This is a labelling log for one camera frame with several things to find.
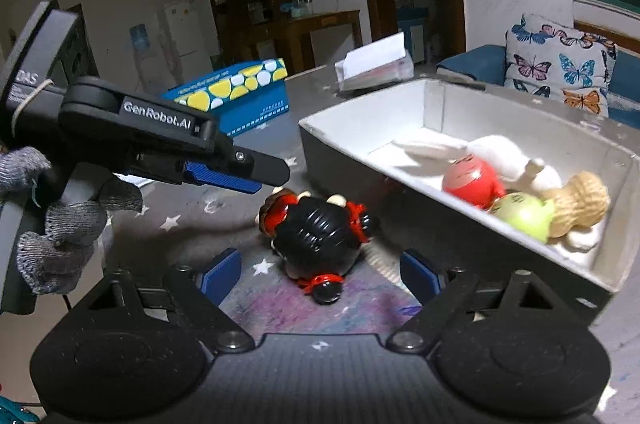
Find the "human hand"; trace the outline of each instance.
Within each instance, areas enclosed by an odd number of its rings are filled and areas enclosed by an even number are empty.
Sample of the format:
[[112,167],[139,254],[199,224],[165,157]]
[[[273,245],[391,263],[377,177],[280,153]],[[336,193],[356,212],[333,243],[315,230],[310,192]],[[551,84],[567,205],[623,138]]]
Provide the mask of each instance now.
[[[51,163],[37,149],[25,147],[0,155],[0,198],[32,187]],[[50,205],[45,234],[25,232],[18,239],[16,263],[34,294],[71,292],[94,253],[94,241],[106,226],[107,211],[138,211],[142,194],[117,177],[104,182],[87,201]]]

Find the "blue sofa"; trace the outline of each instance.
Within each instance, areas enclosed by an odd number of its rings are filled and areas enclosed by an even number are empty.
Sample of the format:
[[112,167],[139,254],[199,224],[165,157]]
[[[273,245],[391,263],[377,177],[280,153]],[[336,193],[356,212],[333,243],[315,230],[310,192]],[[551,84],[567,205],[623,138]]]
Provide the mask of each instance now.
[[[460,74],[503,86],[505,66],[505,47],[486,44],[441,61],[438,73]],[[640,58],[618,50],[607,99],[610,119],[640,129]]]

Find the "wooden desk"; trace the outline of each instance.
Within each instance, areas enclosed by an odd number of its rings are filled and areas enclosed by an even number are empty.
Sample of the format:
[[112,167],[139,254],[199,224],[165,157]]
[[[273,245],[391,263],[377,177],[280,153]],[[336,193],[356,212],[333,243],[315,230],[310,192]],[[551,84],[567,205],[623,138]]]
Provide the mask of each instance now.
[[332,26],[351,25],[355,48],[362,46],[360,11],[329,12],[252,26],[241,33],[243,56],[258,59],[256,43],[273,39],[278,57],[283,57],[290,74],[316,67],[310,33]]

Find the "cardboard box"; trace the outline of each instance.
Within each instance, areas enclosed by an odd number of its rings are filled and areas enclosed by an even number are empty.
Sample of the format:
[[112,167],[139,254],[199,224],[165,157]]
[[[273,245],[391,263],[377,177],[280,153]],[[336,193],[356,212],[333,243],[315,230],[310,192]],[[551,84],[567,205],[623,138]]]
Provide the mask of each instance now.
[[250,61],[214,71],[162,97],[210,111],[220,129],[235,136],[289,110],[282,59]]
[[[622,288],[640,246],[640,132],[525,95],[422,79],[361,96],[300,121],[308,173],[327,194],[367,203],[399,249],[487,280],[531,270],[592,322]],[[586,254],[544,245],[439,190],[442,166],[427,177],[385,152],[396,137],[423,127],[467,141],[509,137],[554,166],[564,183],[580,171],[596,173],[612,200],[600,244]]]

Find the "butterfly pillow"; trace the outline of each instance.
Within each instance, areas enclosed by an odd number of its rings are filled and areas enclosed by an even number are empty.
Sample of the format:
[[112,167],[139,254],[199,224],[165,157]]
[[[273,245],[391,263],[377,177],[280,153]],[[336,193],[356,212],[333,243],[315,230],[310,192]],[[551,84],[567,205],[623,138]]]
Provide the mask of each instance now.
[[608,115],[607,89],[617,58],[612,41],[525,14],[507,32],[506,45],[506,87]]

